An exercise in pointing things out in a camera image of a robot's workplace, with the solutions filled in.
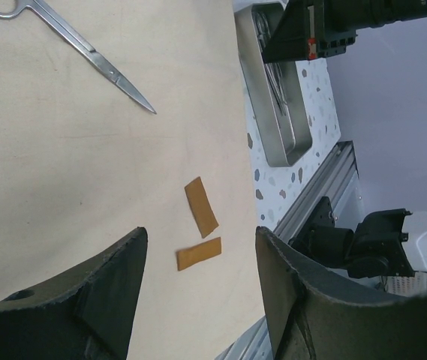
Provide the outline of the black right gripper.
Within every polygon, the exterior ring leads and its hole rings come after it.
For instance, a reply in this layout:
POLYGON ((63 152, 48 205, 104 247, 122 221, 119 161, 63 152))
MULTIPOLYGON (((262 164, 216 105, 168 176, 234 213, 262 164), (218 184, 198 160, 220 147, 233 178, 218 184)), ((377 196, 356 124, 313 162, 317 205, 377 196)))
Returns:
POLYGON ((265 64, 340 55, 360 29, 427 17, 427 1, 289 1, 262 51, 265 64))

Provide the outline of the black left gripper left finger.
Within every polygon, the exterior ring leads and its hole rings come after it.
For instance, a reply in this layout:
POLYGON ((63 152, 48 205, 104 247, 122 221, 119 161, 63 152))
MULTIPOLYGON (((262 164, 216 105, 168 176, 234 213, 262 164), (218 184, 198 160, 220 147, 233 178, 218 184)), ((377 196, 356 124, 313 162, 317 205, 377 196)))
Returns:
POLYGON ((148 247, 138 227, 0 301, 0 359, 126 359, 148 247))

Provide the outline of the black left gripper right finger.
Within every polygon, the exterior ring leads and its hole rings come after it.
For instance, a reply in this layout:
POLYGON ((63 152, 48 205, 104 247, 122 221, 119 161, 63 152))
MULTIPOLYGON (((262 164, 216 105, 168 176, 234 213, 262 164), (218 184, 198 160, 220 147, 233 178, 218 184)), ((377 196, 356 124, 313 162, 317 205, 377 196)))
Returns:
POLYGON ((427 359, 427 292, 348 280, 259 226, 257 268, 274 359, 427 359))

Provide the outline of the brown bandage strip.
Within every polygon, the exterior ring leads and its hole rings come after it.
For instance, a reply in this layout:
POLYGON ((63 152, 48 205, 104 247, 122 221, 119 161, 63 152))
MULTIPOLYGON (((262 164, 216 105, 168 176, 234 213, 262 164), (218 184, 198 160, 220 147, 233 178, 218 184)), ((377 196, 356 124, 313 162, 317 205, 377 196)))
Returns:
POLYGON ((201 177, 196 177, 185 186, 185 195, 201 237, 211 234, 219 224, 214 215, 201 177))
POLYGON ((202 242, 193 247, 184 248, 176 252, 177 270, 183 271, 197 263, 206 261, 222 253, 221 237, 202 242))

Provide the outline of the steel surgical scissors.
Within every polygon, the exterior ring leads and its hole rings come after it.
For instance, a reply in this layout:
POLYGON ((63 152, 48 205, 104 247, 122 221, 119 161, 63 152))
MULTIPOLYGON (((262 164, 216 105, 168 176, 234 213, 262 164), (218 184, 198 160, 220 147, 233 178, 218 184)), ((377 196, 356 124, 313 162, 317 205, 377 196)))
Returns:
POLYGON ((64 18, 56 13, 45 1, 26 0, 15 1, 15 7, 10 12, 1 12, 0 19, 11 20, 18 17, 25 9, 37 14, 54 32, 69 43, 80 53, 92 67, 108 81, 120 89, 131 100, 152 114, 156 114, 153 105, 141 94, 135 85, 103 55, 101 55, 78 31, 64 18))

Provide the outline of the long steel tweezers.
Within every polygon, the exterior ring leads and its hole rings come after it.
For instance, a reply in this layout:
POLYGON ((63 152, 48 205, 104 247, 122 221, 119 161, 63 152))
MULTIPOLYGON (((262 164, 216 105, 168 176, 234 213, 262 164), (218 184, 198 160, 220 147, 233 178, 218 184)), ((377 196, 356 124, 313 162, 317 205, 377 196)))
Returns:
POLYGON ((287 102, 287 93, 284 90, 283 73, 282 73, 280 64, 274 64, 272 67, 273 67, 273 73, 275 78, 275 87, 276 87, 277 96, 278 96, 278 105, 279 105, 281 114, 283 116, 286 116, 288 112, 288 102, 287 102))

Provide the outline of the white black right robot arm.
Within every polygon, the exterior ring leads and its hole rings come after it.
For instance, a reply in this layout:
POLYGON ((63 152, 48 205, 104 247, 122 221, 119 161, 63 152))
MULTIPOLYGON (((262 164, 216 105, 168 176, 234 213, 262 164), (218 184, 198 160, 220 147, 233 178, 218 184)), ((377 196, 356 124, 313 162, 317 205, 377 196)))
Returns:
MULTIPOLYGON (((262 51, 263 63, 324 59, 345 52, 360 29, 427 18, 427 1, 289 1, 262 51)), ((295 251, 351 278, 413 277, 427 271, 419 214, 404 208, 376 211, 355 230, 327 220, 322 197, 289 242, 295 251)))

